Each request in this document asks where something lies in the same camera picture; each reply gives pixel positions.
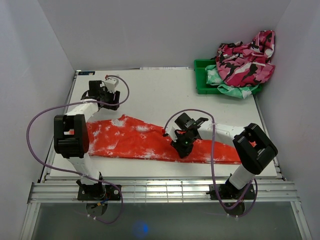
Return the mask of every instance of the pile of clothes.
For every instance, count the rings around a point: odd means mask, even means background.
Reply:
[[[275,70],[271,56],[275,51],[275,32],[259,32],[252,42],[222,43],[215,57],[216,65],[206,67],[209,85],[228,96],[245,99],[260,91]]]

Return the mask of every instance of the green basket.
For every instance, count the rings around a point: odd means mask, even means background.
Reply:
[[[222,94],[218,90],[218,86],[212,86],[207,84],[207,72],[206,67],[209,65],[216,65],[216,60],[209,59],[196,59],[194,60],[194,71],[195,71],[195,81],[196,90],[198,94]],[[262,90],[262,84],[255,90],[255,92],[260,92]]]

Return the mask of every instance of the gray wall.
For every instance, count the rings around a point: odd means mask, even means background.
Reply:
[[[320,239],[320,2],[292,0],[276,27],[272,79],[259,96],[284,176]]]
[[[74,69],[193,66],[275,29],[290,0],[39,0]]]
[[[37,0],[0,1],[0,46],[0,239],[16,240],[42,169],[27,149],[27,125],[40,110],[65,101],[74,70]],[[31,132],[42,159],[53,115],[36,121]]]

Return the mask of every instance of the cable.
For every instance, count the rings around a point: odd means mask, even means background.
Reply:
[[[129,86],[128,84],[126,83],[125,80],[123,80],[121,77],[117,76],[117,75],[107,75],[105,76],[106,78],[107,77],[115,77],[115,78],[118,78],[119,80],[121,80],[124,85],[126,86],[127,88],[127,96],[126,98],[122,101],[122,102],[119,102],[119,103],[115,103],[115,104],[110,104],[110,103],[106,103],[106,102],[102,102],[102,101],[95,101],[95,100],[88,100],[88,101],[79,101],[79,102],[74,102],[74,103],[69,103],[69,104],[65,104],[65,105],[60,105],[60,106],[54,106],[54,107],[50,107],[46,110],[43,110],[41,112],[39,112],[37,115],[35,115],[31,121],[29,122],[28,124],[28,127],[26,128],[26,144],[29,148],[29,151],[31,153],[31,155],[35,158],[35,160],[40,163],[41,165],[47,167],[47,168],[50,168],[50,169],[54,169],[54,170],[57,170],[57,171],[61,171],[61,172],[65,172],[65,173],[72,173],[72,174],[77,174],[81,177],[84,177],[84,178],[87,178],[87,179],[90,179],[92,181],[95,181],[95,182],[100,182],[100,183],[103,183],[103,184],[108,184],[108,185],[111,185],[113,186],[116,190],[119,191],[119,194],[120,194],[120,197],[121,197],[121,208],[120,208],[120,211],[119,211],[119,214],[118,216],[112,220],[112,221],[104,221],[104,220],[101,220],[101,219],[98,219],[98,218],[95,218],[97,220],[99,220],[100,222],[103,222],[105,224],[113,224],[115,221],[118,220],[118,218],[121,216],[122,212],[123,212],[123,208],[124,208],[124,199],[123,199],[123,195],[122,195],[122,192],[120,190],[120,188],[111,183],[111,182],[108,182],[108,181],[104,181],[104,180],[99,180],[99,179],[95,179],[93,177],[90,177],[90,176],[87,176],[87,175],[84,175],[83,173],[81,172],[77,172],[77,171],[73,171],[73,170],[67,170],[67,169],[63,169],[63,168],[59,168],[59,167],[55,167],[55,166],[51,166],[45,162],[43,162],[37,155],[36,153],[34,152],[32,146],[31,146],[31,143],[30,143],[30,128],[32,126],[32,124],[34,123],[34,121],[39,117],[41,116],[42,114],[45,114],[46,112],[49,112],[49,111],[52,111],[52,110],[55,110],[55,109],[60,109],[60,108],[65,108],[65,107],[69,107],[69,106],[74,106],[74,105],[80,105],[80,104],[85,104],[85,103],[97,103],[97,104],[101,104],[101,105],[107,105],[107,106],[118,106],[118,105],[121,105],[123,104],[125,101],[127,101],[127,99],[129,98],[129,95],[130,95],[130,90],[129,90]]]
[[[247,193],[247,191],[249,190],[249,187],[252,183],[252,180],[249,181],[241,196],[239,197],[239,199],[232,205],[232,206],[226,206],[223,202],[222,202],[222,199],[221,199],[221,196],[219,194],[219,190],[218,190],[218,187],[217,187],[217,184],[216,184],[216,176],[215,176],[215,167],[214,167],[214,149],[215,149],[215,139],[216,139],[216,125],[215,125],[215,118],[212,114],[210,114],[209,112],[206,112],[206,111],[203,111],[203,110],[200,110],[200,109],[193,109],[193,108],[190,108],[190,109],[184,109],[184,110],[181,110],[181,111],[178,111],[177,113],[175,113],[174,115],[172,115],[168,121],[165,123],[164,125],[164,131],[166,131],[166,128],[170,122],[171,119],[173,119],[176,115],[180,114],[180,113],[183,113],[183,112],[186,112],[186,111],[195,111],[195,112],[200,112],[200,113],[203,113],[203,114],[206,114],[208,115],[211,119],[212,119],[212,124],[213,124],[213,131],[212,131],[212,143],[211,143],[211,155],[210,155],[210,161],[211,161],[211,174],[212,174],[212,181],[213,181],[213,186],[214,186],[214,191],[215,191],[215,194],[216,194],[216,197],[219,201],[219,203],[221,204],[221,206],[224,208],[224,210],[232,210],[234,209],[236,206],[238,206],[239,202],[242,200],[242,198],[244,198],[245,194]],[[232,217],[236,217],[236,218],[239,218],[239,217],[243,217],[245,215],[247,215],[251,209],[253,208],[256,200],[257,200],[257,194],[258,194],[258,183],[257,183],[257,180],[255,178],[253,178],[254,182],[255,182],[255,188],[256,188],[256,192],[255,192],[255,196],[254,196],[254,199],[253,199],[253,202],[252,202],[252,205],[250,206],[250,208],[248,209],[248,211],[246,211],[245,213],[239,215],[239,216],[234,216],[234,215],[231,215]]]

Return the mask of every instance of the folded fabric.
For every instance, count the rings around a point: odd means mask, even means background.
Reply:
[[[239,99],[245,99],[246,97],[258,92],[257,88],[259,87],[259,84],[256,86],[244,87],[234,87],[226,85],[219,76],[216,65],[207,66],[205,68],[205,71],[207,72],[206,84],[217,86],[218,91],[222,94]]]
[[[191,154],[180,158],[170,145],[171,139],[163,137],[161,126],[145,123],[130,116],[88,122],[87,129],[90,140],[89,154],[92,156],[179,163],[211,162],[211,140],[196,140]],[[241,163],[236,149],[220,142],[214,145],[214,162]]]
[[[232,87],[250,87],[265,83],[275,66],[270,58],[275,51],[275,32],[259,32],[252,42],[221,43],[216,66],[224,83]]]

